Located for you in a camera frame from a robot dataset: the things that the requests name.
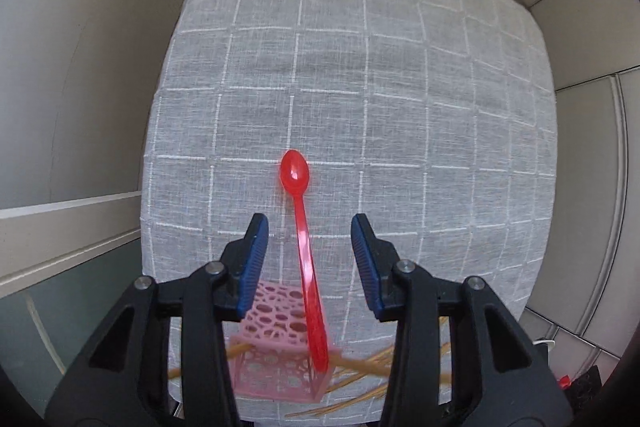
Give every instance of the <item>gray tablecloth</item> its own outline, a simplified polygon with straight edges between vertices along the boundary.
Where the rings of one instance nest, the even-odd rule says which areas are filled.
[[[310,163],[319,286],[330,335],[347,354],[364,357],[394,335],[362,295],[349,239],[356,212],[435,276],[482,275],[520,315],[545,251],[556,175],[549,62],[522,6],[186,0],[150,115],[145,272],[186,276],[263,212],[273,233],[263,279],[299,283],[292,206],[277,181],[288,148]],[[171,357],[176,364],[175,335]],[[371,387],[361,381],[323,402]],[[305,408],[238,404],[246,419],[281,423]],[[295,423],[370,421],[381,408],[367,401]]]

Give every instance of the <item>red spoon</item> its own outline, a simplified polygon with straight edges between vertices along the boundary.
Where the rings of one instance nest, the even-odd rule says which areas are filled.
[[[329,352],[326,343],[326,331],[322,319],[320,293],[316,282],[314,258],[311,254],[309,229],[306,225],[303,194],[309,184],[309,165],[305,157],[296,150],[289,150],[280,162],[280,181],[284,189],[293,197],[293,209],[296,214],[298,230],[298,253],[300,254],[300,273],[302,274],[302,294],[305,299],[306,329],[309,352],[316,371],[327,372]]]

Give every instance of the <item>silver bolt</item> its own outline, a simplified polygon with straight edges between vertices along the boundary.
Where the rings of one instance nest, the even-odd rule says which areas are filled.
[[[466,282],[471,288],[474,290],[482,290],[486,286],[484,279],[474,275],[473,277],[469,277],[469,280]]]
[[[148,275],[141,275],[136,279],[133,283],[133,286],[136,287],[136,290],[146,290],[153,284],[154,280],[151,279]]]
[[[402,273],[411,273],[415,270],[415,263],[413,261],[410,261],[409,259],[401,259],[396,263],[396,267]]]
[[[220,261],[209,261],[205,265],[204,269],[205,272],[210,275],[218,275],[225,270],[225,265],[223,263],[220,263]]]

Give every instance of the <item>spoon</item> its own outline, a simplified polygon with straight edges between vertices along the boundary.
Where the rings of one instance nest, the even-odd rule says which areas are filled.
[[[306,225],[303,194],[309,184],[309,165],[305,157],[296,150],[289,150],[280,162],[280,181],[284,189],[293,197],[293,209],[296,214],[298,230],[298,253],[300,255],[300,273],[302,274],[302,295],[305,299],[306,329],[311,360],[316,371],[327,372],[329,353],[322,319],[322,306],[314,258],[311,254],[309,229]]]

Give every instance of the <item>pink holder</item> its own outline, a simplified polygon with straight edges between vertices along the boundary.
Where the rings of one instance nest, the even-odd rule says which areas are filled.
[[[258,282],[254,305],[231,337],[231,345],[244,343],[254,348],[229,361],[235,394],[299,403],[322,400],[335,365],[318,373],[311,363],[299,287]],[[340,353],[331,342],[328,348]]]

